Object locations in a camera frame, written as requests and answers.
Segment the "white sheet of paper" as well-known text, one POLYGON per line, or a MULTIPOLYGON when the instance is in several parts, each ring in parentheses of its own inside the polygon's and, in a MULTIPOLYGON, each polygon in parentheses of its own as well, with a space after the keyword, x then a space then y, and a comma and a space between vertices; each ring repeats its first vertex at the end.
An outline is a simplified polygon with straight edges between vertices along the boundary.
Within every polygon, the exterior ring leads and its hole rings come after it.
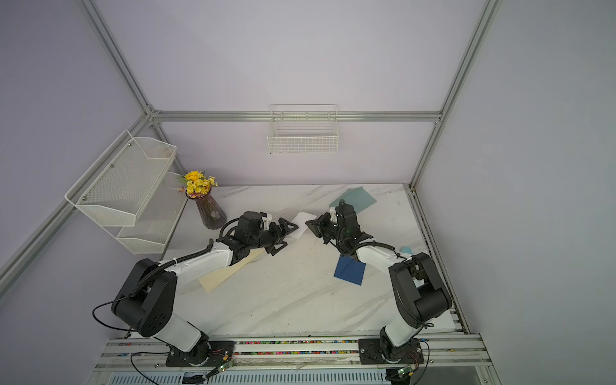
POLYGON ((295 218, 293 220, 291 220, 290 222, 297 225, 298 228, 295 229, 291 234, 290 237, 293 237, 294 239, 300 239, 300 237, 306 232, 306 230, 308 229, 308 226, 306 225, 307 221, 312 221, 316 218, 316 216, 314 214, 310 214, 310 213, 305 213, 305 212, 300 212, 298 213, 295 218))

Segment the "light teal envelope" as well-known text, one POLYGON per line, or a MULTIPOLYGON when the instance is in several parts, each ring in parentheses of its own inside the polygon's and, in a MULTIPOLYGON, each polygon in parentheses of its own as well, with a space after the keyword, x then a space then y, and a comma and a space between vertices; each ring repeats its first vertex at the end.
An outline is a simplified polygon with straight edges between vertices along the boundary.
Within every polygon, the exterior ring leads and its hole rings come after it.
POLYGON ((352 205, 356 213, 361 213, 376 203, 375 197, 372 197, 364 187, 348 189, 340 197, 331 202, 330 207, 335 208, 340 201, 345 201, 347 205, 352 205))

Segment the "dark blue envelope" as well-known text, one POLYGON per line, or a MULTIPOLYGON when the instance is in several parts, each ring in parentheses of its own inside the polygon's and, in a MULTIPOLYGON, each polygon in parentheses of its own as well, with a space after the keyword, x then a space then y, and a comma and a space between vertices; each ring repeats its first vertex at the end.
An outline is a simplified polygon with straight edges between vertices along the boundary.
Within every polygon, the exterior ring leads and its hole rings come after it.
POLYGON ((351 257, 340 255, 335 268, 334 277, 345 282, 361 286, 364 280, 366 265, 351 257))

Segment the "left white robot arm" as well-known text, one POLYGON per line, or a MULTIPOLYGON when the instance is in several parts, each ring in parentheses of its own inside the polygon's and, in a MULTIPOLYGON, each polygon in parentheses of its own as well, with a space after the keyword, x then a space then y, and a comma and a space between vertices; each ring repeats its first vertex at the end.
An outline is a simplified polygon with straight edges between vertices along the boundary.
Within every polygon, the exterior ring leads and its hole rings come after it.
POLYGON ((203 250, 168 261, 138 261, 111 302, 112 314, 139 335, 171 346, 172 352, 204 361, 212 351, 210 339, 175 313, 177 292, 207 274, 237 265, 253 250, 275 255, 298 229, 284 218, 273 221, 269 214, 247 211, 224 224, 218 239, 209 240, 203 250))

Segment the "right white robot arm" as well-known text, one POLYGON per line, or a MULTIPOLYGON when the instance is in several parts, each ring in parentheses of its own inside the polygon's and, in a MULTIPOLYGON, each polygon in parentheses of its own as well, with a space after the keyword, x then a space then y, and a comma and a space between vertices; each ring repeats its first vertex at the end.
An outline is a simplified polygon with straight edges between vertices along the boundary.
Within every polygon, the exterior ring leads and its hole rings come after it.
POLYGON ((307 228, 344 257, 375 267, 391 280, 396 315, 378 338, 358 340, 361 364, 423 364, 428 349, 418 334, 452 307, 436 263, 427 253, 404 255, 362 231, 355 209, 341 200, 335 208, 306 222, 307 228))

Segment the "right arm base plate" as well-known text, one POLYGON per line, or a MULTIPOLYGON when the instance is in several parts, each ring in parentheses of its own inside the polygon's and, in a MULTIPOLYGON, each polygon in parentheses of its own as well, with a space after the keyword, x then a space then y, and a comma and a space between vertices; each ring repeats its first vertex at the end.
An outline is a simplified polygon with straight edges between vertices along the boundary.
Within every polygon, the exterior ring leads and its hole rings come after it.
POLYGON ((424 363, 424 351, 417 338, 401 346, 392 346, 379 338, 361 338, 358 345, 359 359, 363 365, 424 363))

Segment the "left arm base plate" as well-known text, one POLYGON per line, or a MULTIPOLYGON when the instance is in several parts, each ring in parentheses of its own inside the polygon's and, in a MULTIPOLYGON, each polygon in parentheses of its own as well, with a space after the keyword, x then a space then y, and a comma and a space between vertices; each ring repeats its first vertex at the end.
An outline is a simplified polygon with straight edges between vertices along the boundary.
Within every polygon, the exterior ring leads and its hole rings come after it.
POLYGON ((166 367, 219 367, 229 362, 236 343, 229 340, 198 343, 190 352, 173 348, 165 362, 166 367))

